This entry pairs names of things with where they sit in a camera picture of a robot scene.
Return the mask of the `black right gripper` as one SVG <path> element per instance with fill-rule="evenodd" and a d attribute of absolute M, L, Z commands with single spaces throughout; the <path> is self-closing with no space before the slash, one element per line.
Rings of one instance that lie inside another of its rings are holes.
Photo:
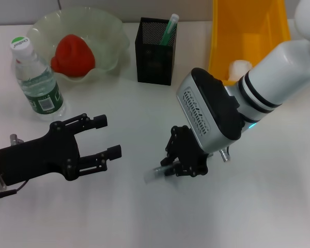
<path fill-rule="evenodd" d="M 177 146 L 177 156 L 173 150 L 174 143 Z M 165 151 L 166 157 L 160 164 L 162 167 L 169 166 L 167 176 L 196 177 L 208 173 L 207 159 L 210 154 L 200 147 L 192 129 L 187 126 L 172 127 Z"/>

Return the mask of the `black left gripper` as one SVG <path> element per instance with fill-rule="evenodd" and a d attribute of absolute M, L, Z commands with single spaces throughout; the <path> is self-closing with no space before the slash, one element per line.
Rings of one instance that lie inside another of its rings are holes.
<path fill-rule="evenodd" d="M 121 158 L 121 146 L 80 157 L 74 137 L 106 126 L 106 115 L 91 119 L 86 113 L 54 122 L 43 137 L 0 149 L 0 176 L 10 186 L 49 173 L 59 173 L 72 181 L 79 176 L 107 171 L 107 160 Z"/>

